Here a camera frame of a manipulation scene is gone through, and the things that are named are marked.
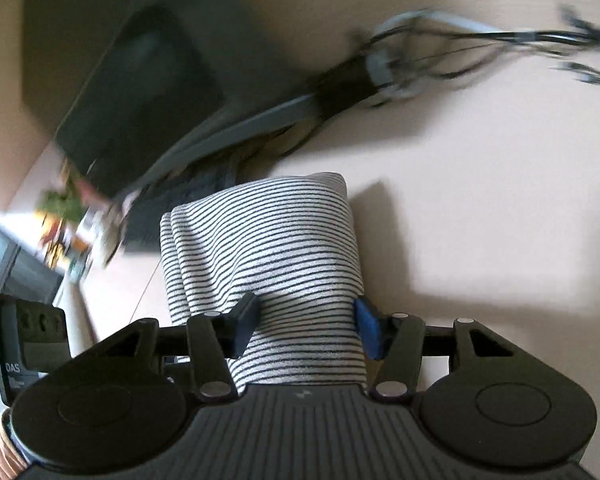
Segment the black computer monitor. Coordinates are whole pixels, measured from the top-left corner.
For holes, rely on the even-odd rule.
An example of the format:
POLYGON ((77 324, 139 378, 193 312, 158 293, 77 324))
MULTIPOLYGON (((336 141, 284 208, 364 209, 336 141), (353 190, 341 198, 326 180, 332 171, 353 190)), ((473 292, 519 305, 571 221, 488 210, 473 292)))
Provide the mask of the black computer monitor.
POLYGON ((376 90, 358 54, 302 74, 240 0, 23 0, 23 101, 113 198, 376 90))

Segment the black keyboard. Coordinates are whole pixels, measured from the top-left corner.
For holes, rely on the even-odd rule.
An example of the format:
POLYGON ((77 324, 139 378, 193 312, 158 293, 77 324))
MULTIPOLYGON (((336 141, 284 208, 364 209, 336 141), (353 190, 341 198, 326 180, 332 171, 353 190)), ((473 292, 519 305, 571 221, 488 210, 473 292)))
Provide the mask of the black keyboard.
POLYGON ((196 202, 236 184, 232 166, 185 170, 152 184, 137 196, 125 218, 122 247, 126 252, 160 252, 160 222, 175 207, 196 202))

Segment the striped white black garment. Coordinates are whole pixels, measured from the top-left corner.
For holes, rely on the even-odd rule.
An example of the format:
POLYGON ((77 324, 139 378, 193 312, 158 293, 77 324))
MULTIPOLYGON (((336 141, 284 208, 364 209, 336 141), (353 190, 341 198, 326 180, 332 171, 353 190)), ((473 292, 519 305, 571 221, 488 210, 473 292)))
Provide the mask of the striped white black garment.
POLYGON ((175 325, 259 297, 260 324, 227 361, 237 389, 365 385, 353 312, 364 285, 341 174, 267 178, 177 206, 161 219, 160 254, 175 325))

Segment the green plant in white pot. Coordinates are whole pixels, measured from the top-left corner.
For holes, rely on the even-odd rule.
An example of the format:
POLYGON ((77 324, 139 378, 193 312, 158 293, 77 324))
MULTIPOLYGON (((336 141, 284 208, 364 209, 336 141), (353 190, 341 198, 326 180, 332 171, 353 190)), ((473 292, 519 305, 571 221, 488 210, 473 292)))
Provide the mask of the green plant in white pot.
POLYGON ((80 177, 73 164, 65 159, 59 174, 59 184, 41 192, 35 204, 35 211, 79 224, 86 211, 79 189, 80 177))

